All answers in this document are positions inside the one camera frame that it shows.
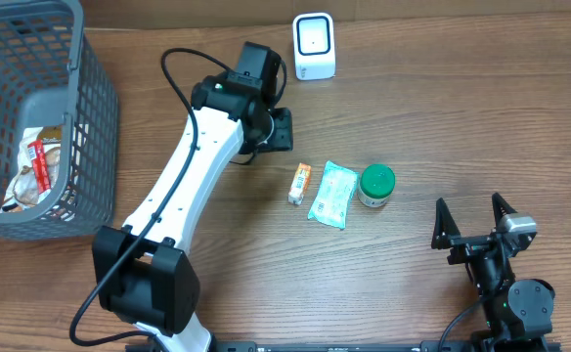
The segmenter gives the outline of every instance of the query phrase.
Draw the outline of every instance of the green lid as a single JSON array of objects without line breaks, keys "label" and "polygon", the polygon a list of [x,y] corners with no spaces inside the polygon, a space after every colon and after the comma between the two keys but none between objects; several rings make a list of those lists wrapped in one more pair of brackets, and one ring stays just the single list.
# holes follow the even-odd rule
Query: green lid
[{"label": "green lid", "polygon": [[360,179],[362,192],[370,198],[382,199],[394,190],[396,178],[392,170],[381,164],[373,164],[364,170]]}]

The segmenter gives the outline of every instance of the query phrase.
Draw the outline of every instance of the gray plastic basket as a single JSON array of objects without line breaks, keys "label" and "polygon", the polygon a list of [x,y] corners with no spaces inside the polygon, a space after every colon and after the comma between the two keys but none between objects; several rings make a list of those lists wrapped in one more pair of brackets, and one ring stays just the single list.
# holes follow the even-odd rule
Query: gray plastic basket
[{"label": "gray plastic basket", "polygon": [[0,208],[24,128],[62,126],[55,187],[30,209],[0,213],[1,237],[93,234],[111,220],[118,97],[83,25],[76,0],[0,0]]}]

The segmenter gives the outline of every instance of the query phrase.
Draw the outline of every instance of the red package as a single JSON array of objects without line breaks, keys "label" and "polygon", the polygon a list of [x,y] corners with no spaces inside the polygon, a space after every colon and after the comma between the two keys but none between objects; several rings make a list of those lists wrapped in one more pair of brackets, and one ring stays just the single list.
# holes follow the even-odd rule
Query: red package
[{"label": "red package", "polygon": [[42,141],[36,140],[27,146],[29,152],[29,160],[33,167],[35,180],[38,184],[38,203],[51,193],[51,181],[49,180],[49,169],[47,168],[47,159],[44,156],[44,147]]}]

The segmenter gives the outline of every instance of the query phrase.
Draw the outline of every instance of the teal package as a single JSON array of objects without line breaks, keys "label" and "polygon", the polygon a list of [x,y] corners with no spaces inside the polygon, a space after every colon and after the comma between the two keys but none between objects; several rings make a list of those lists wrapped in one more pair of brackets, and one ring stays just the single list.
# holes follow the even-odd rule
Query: teal package
[{"label": "teal package", "polygon": [[357,172],[327,161],[321,187],[307,219],[316,219],[344,230],[346,213],[357,188],[357,177]]}]

